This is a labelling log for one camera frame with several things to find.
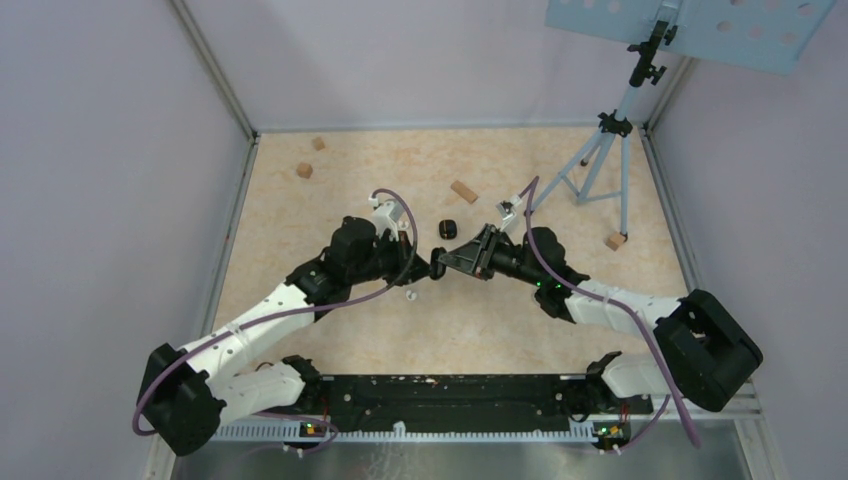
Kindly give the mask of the black oval charging case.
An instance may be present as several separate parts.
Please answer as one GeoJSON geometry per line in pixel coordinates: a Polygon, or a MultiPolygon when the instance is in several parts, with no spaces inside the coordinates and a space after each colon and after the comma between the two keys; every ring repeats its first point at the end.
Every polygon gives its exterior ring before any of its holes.
{"type": "Polygon", "coordinates": [[[446,253],[447,250],[443,247],[437,247],[431,251],[429,277],[434,281],[440,280],[446,273],[447,267],[440,261],[441,256],[446,253]]]}

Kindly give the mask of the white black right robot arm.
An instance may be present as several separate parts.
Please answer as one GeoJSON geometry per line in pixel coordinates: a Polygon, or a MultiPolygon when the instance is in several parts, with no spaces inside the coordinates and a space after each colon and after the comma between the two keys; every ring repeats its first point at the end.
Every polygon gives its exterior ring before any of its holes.
{"type": "Polygon", "coordinates": [[[431,253],[431,276],[447,270],[490,280],[501,274],[535,286],[534,300],[548,316],[649,337],[646,355],[620,355],[586,385],[589,404],[612,412],[626,397],[677,390],[698,407],[721,411],[762,365],[759,346],[710,292],[683,297],[633,293],[605,285],[567,264],[565,247],[547,227],[519,244],[487,224],[467,243],[431,253]]]}

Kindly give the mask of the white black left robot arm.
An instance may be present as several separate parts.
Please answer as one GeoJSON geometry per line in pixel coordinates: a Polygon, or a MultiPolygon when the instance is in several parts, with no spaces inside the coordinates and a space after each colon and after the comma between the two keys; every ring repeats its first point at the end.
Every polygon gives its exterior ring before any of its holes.
{"type": "Polygon", "coordinates": [[[418,280],[414,221],[401,229],[347,216],[320,254],[296,267],[270,294],[218,330],[180,348],[165,343],[149,358],[131,420],[138,436],[157,435],[178,456],[205,445],[218,428],[269,408],[308,413],[320,386],[285,361],[243,368],[286,336],[333,310],[375,299],[418,280]]]}

